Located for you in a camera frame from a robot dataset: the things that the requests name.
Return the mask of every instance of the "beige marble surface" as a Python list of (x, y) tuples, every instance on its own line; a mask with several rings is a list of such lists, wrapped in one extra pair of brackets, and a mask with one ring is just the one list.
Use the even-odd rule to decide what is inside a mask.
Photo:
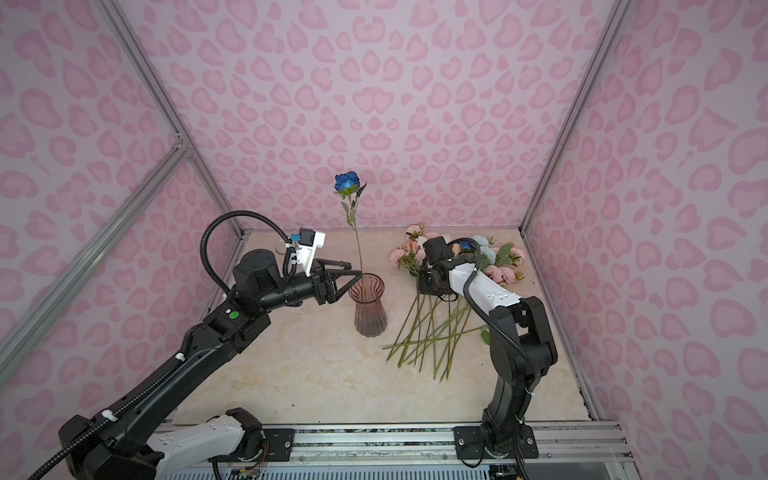
[[(480, 233), (522, 247), (517, 230), (441, 230), (453, 238)], [(432, 379), (431, 359), (419, 373), (387, 363), (383, 346), (392, 344), (415, 296), (415, 279), (389, 266), (390, 252), (404, 240), (403, 230), (360, 232), (366, 271), (386, 283), (382, 298), (389, 316), (386, 331), (366, 338), (355, 331), (354, 302), (345, 296), (333, 305), (314, 300), (299, 308), (272, 312), (272, 325), (246, 350), (205, 380), (179, 407), (174, 423), (205, 422), (234, 407), (244, 407), (264, 423), (389, 423), (478, 421), (496, 384), (488, 347), (479, 333), (461, 338), (450, 380)], [(274, 249), (274, 233), (252, 233), (244, 252)], [(327, 232), (318, 257), (359, 264), (351, 230)], [(520, 269), (525, 280), (518, 295), (543, 299), (531, 264)], [(482, 321), (473, 313), (467, 328)], [(560, 352), (528, 409), (528, 420), (587, 420), (568, 359)]]

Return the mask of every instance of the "robotic arm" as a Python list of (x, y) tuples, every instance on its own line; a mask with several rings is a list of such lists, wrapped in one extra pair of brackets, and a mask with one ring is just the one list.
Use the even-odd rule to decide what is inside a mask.
[[(207, 262), (207, 238), (215, 226), (240, 215), (273, 227), (286, 241), (286, 260), (281, 276), (271, 251), (246, 253), (234, 267), (235, 284), (229, 289)], [(126, 396), (94, 418), (76, 415), (67, 421), (59, 430), (64, 448), (30, 479), (42, 478), (63, 459), (78, 480), (154, 480), (217, 455), (242, 461), (265, 455), (262, 425), (243, 409), (172, 434), (154, 430), (211, 373), (270, 325), (271, 311), (299, 306), (313, 297), (320, 305), (334, 303), (362, 278), (350, 263), (314, 258), (324, 239), (324, 233), (305, 228), (289, 238), (270, 220), (245, 210), (217, 218), (203, 235), (200, 255), (226, 299), (187, 331), (178, 353)], [(304, 274), (295, 274), (297, 264), (303, 265)], [(352, 278), (339, 287), (336, 281), (342, 276)]]
[[(426, 257), (419, 272), (419, 292), (463, 295), (491, 327), (491, 360), (498, 380), (478, 432), (478, 441), (482, 442), (480, 455), (466, 458), (482, 460), (485, 452), (504, 458), (511, 453), (518, 465), (522, 465), (522, 445), (528, 449), (529, 458), (538, 456), (533, 432), (524, 423), (525, 411), (538, 381), (558, 361), (544, 304), (534, 296), (524, 299), (501, 288), (476, 270), (475, 259), (470, 254), (454, 256), (443, 237), (427, 240), (424, 250)], [(475, 252), (479, 250), (475, 243)], [(528, 332), (518, 336), (517, 325), (528, 328)], [(459, 458), (462, 450), (458, 448)]]

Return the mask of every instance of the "black mounting plate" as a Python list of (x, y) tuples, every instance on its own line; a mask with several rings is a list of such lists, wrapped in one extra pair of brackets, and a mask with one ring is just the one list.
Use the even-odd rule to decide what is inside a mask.
[(268, 449), (266, 460), (268, 462), (288, 462), (293, 449), (293, 429), (264, 429)]
[[(536, 446), (536, 439), (533, 436), (533, 429), (528, 425), (521, 427), (522, 437), (518, 442), (520, 451), (524, 458), (538, 458), (538, 447)], [(485, 449), (485, 443), (480, 433), (480, 427), (454, 427), (453, 428), (453, 442), (456, 446), (456, 458), (459, 460), (479, 460), (481, 453), (483, 458), (492, 459), (491, 455), (483, 450)], [(511, 453), (505, 455), (502, 458), (514, 458)]]

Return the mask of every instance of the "pink wall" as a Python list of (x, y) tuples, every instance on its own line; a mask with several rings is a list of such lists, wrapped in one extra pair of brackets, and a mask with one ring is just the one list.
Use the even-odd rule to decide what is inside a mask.
[[(64, 421), (108, 406), (178, 348), (213, 292), (198, 245), (216, 215), (183, 164), (0, 392), (0, 477), (27, 478), (61, 447)], [(208, 249), (220, 273), (232, 248), (221, 227)]]
[(87, 0), (4, 2), (0, 58), (2, 344), (170, 145)]
[(362, 226), (516, 225), (613, 0), (126, 1), (235, 207)]
[(768, 476), (768, 3), (640, 3), (531, 235), (644, 478)]

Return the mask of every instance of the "white cable tie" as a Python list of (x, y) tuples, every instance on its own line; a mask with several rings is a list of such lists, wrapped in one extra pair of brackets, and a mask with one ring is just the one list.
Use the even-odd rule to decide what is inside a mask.
[(103, 416), (104, 418), (106, 418), (107, 420), (109, 420), (112, 423), (116, 423), (119, 420), (118, 417), (114, 416), (114, 414), (112, 413), (112, 411), (110, 409), (102, 410), (101, 411), (101, 416)]

